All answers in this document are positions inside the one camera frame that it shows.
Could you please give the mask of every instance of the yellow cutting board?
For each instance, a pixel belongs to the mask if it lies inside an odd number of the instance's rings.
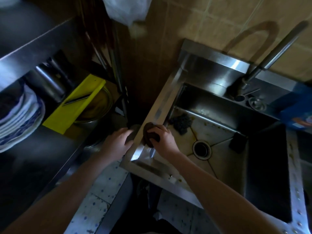
[[[88,106],[96,94],[105,85],[106,81],[102,78],[89,74],[84,81],[61,103],[61,105],[45,120],[43,125],[60,134],[74,123],[77,117]],[[83,95],[91,95],[83,100],[63,106],[68,100],[81,97]]]

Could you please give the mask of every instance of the white plastic bag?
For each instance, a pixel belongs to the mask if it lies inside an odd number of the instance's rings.
[[[145,20],[152,0],[103,0],[107,14],[124,25]]]

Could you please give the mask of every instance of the sink drain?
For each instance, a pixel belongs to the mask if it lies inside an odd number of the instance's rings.
[[[193,153],[200,160],[207,160],[211,157],[212,151],[206,141],[198,140],[193,144]]]

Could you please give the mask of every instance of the hand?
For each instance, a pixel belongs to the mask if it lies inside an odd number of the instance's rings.
[[[155,132],[160,136],[159,142],[152,138],[150,139],[150,141],[152,142],[154,148],[157,150],[160,156],[162,156],[166,160],[170,161],[170,158],[173,155],[181,154],[179,148],[177,147],[177,144],[175,143],[171,131],[168,130],[165,126],[157,125],[157,127],[154,127],[147,132]]]
[[[133,144],[133,140],[125,144],[127,137],[133,132],[128,128],[121,128],[109,135],[102,145],[99,156],[104,157],[108,162],[117,161],[125,155]]]

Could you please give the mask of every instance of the person's left hand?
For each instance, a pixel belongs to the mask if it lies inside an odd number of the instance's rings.
[[[128,128],[121,128],[109,135],[102,145],[99,156],[108,160],[108,162],[117,161],[125,155],[133,144],[133,140],[125,144],[127,137],[133,132]]]

